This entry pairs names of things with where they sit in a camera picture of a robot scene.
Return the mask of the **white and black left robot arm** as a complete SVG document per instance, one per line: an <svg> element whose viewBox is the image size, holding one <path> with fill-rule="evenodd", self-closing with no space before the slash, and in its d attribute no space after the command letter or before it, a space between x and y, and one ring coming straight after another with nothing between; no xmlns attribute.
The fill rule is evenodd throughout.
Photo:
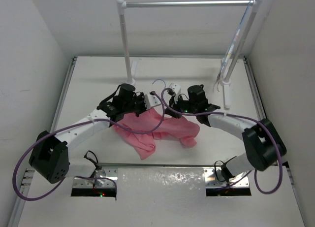
<svg viewBox="0 0 315 227"><path fill-rule="evenodd" d="M70 152L94 134L110 128L111 122L120 121L125 114L140 115L148 109L148 96L143 92L137 94L133 85L123 83L77 123L55 133L42 132L29 164L51 184L65 177L89 178L96 165L87 159L70 159Z"/></svg>

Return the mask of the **pink t shirt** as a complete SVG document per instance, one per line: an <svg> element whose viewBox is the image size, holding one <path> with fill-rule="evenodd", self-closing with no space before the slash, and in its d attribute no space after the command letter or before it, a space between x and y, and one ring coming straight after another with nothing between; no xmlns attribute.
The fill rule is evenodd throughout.
<svg viewBox="0 0 315 227"><path fill-rule="evenodd" d="M156 151L156 140L174 138L185 148L194 147L197 142L195 138L200 132L198 124L184 117L164 118L155 110L150 109L138 117L135 114L126 114L124 118L113 125L112 129L128 145L132 146L141 160L148 158Z"/></svg>

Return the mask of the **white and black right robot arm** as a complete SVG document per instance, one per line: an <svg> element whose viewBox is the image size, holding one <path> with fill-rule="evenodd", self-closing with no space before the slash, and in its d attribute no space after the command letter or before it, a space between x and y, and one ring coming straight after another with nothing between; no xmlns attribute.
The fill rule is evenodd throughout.
<svg viewBox="0 0 315 227"><path fill-rule="evenodd" d="M188 98L181 97L180 86L171 85L163 90L171 98L166 103L166 113L172 117L195 117L199 123L220 129L240 139L245 147L242 155L235 156L222 163L220 175L229 182L240 173L247 171L265 171L274 163L282 163L286 147L278 132L268 119L255 119L220 112L220 107L210 104L202 85L188 88Z"/></svg>

